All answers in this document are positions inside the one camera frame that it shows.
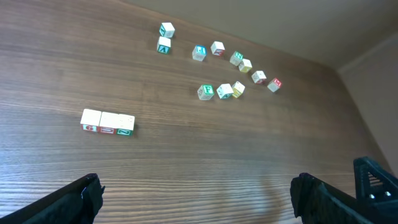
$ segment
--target toy block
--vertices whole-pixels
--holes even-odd
[[[220,99],[227,99],[234,93],[230,84],[221,84],[217,89],[217,94]]]
[[[252,68],[251,62],[248,59],[243,59],[242,62],[239,64],[239,70],[241,72],[246,73],[250,71],[251,68]]]
[[[232,86],[232,90],[234,91],[232,96],[238,98],[242,95],[244,91],[244,85],[242,85],[242,83],[240,83],[239,81],[236,81],[236,83]]]
[[[222,42],[214,41],[214,43],[210,47],[211,53],[213,55],[222,56],[225,52],[224,44]]]
[[[239,52],[234,52],[234,54],[232,54],[229,62],[231,62],[233,65],[238,66],[243,60],[243,54],[239,53]]]
[[[268,89],[275,93],[275,91],[277,91],[281,86],[282,83],[277,78],[274,78],[273,80],[271,80],[271,82],[269,82]]]
[[[210,100],[214,96],[212,85],[204,84],[201,85],[198,90],[198,96],[200,100]]]
[[[263,71],[256,71],[251,75],[255,84],[263,84],[267,79],[266,74]]]
[[[102,134],[116,134],[119,125],[119,115],[114,113],[102,112],[99,122],[99,132]]]
[[[134,130],[134,116],[119,114],[119,126],[116,134],[131,136]]]
[[[162,25],[160,25],[159,32],[162,37],[172,38],[174,31],[175,29],[171,22],[163,22]]]
[[[172,48],[172,42],[169,38],[159,37],[157,41],[157,51],[162,54],[168,54]]]
[[[96,110],[84,109],[81,116],[80,126],[85,131],[98,132],[100,125],[101,112]]]
[[[192,58],[194,60],[203,61],[206,57],[206,47],[202,45],[196,45],[192,52]]]

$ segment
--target row of blocks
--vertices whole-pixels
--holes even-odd
[[[171,48],[171,40],[169,38],[173,37],[175,29],[171,22],[163,22],[159,29],[160,37],[157,43],[157,51],[163,54],[168,54]],[[222,42],[214,41],[210,47],[211,53],[213,55],[222,56],[225,52],[225,47]],[[206,47],[203,45],[196,45],[192,52],[192,58],[194,60],[203,61],[207,55]],[[243,54],[235,51],[229,62],[233,65],[237,66],[241,72],[247,73],[252,69],[251,61],[243,58]],[[256,84],[263,84],[266,81],[266,75],[263,71],[256,71],[252,74],[252,79]],[[269,84],[268,89],[272,92],[277,91],[282,86],[282,83],[277,79],[274,78]]]
[[[252,79],[256,84],[263,84],[266,76],[263,71],[256,71],[252,75]],[[275,92],[281,85],[282,83],[277,78],[274,78],[267,87],[271,91]],[[220,99],[227,99],[230,96],[238,98],[243,94],[244,88],[244,85],[239,81],[232,86],[229,83],[221,84],[217,88],[217,94]],[[213,86],[210,84],[201,85],[198,89],[198,96],[200,100],[210,100],[214,96]]]
[[[217,89],[217,94],[220,99],[227,99],[230,96],[238,98],[244,91],[244,85],[236,82],[233,86],[229,83],[221,84]],[[201,85],[198,89],[198,96],[200,100],[210,100],[214,96],[213,86],[210,84]]]
[[[80,126],[85,131],[103,134],[120,134],[131,136],[134,130],[135,117],[84,109]]]

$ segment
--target letter block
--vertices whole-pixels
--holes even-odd
[[[162,37],[172,38],[174,31],[175,29],[171,22],[163,22],[162,25],[160,25],[159,32]]]
[[[101,121],[99,122],[99,132],[101,134],[116,134],[118,124],[118,114],[102,112]]]
[[[263,84],[267,79],[266,74],[264,74],[263,71],[254,72],[253,75],[251,75],[251,78],[255,84]]]
[[[220,97],[220,99],[227,99],[229,98],[234,91],[232,90],[232,87],[230,84],[221,84],[220,87],[217,89],[217,94]]]
[[[157,51],[162,54],[168,54],[172,48],[172,42],[169,38],[159,37],[157,41]]]
[[[101,112],[96,110],[84,109],[81,116],[80,126],[85,131],[97,133],[100,125]]]
[[[243,60],[243,54],[239,53],[239,52],[234,52],[234,54],[232,54],[229,62],[231,62],[233,65],[238,66]]]
[[[224,44],[222,42],[214,41],[210,47],[213,55],[222,56],[225,52]]]
[[[242,83],[240,83],[239,81],[236,81],[236,83],[232,86],[232,90],[234,91],[232,96],[235,98],[238,98],[243,94],[244,85]]]
[[[252,68],[251,62],[248,59],[243,59],[242,62],[239,64],[239,70],[241,72],[247,73]]]
[[[275,93],[281,86],[282,83],[277,78],[274,78],[273,80],[271,80],[271,82],[269,82],[267,87],[270,91]]]
[[[210,100],[214,96],[212,85],[204,84],[198,89],[198,96],[200,100]]]
[[[206,57],[206,47],[202,45],[196,45],[192,52],[192,58],[194,60],[203,61]]]
[[[119,125],[116,134],[131,136],[134,130],[134,116],[119,114]]]

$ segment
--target wall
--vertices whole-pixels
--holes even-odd
[[[124,1],[335,69],[398,30],[397,0]]]
[[[339,70],[348,91],[398,175],[398,34]]]

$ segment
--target wooden alphabet block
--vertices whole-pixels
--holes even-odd
[[[252,68],[251,62],[248,59],[243,59],[242,62],[239,64],[239,70],[241,72],[246,73],[250,71],[251,68]]]
[[[210,100],[214,96],[212,85],[204,84],[198,89],[198,96],[200,100]]]
[[[196,45],[192,52],[192,58],[194,60],[203,61],[206,57],[206,47],[202,45]]]
[[[98,132],[100,125],[101,112],[96,110],[84,109],[81,116],[80,126],[85,131]]]
[[[159,29],[160,35],[166,38],[172,38],[174,31],[175,29],[171,22],[163,22]]]
[[[172,42],[169,38],[159,37],[157,41],[157,51],[162,54],[168,54],[172,47]]]
[[[234,54],[232,54],[229,62],[231,62],[233,65],[238,66],[243,60],[243,54],[239,53],[239,52],[234,52]]]
[[[101,134],[116,134],[119,125],[119,115],[115,113],[102,112],[99,122],[99,132]]]
[[[266,74],[263,71],[256,71],[251,75],[255,84],[263,84],[267,79]]]
[[[217,89],[217,94],[220,99],[227,99],[234,93],[230,84],[221,84]]]
[[[225,52],[224,44],[222,42],[214,41],[210,47],[213,55],[222,56]]]
[[[119,125],[116,134],[131,136],[134,130],[134,116],[119,114]]]
[[[242,95],[244,91],[244,85],[240,83],[239,81],[236,81],[236,83],[232,86],[232,90],[234,93],[232,94],[233,97],[238,98]]]
[[[273,80],[271,80],[271,82],[269,82],[268,84],[268,89],[270,89],[270,91],[274,92],[277,91],[279,88],[281,88],[282,83],[277,79],[274,78]]]

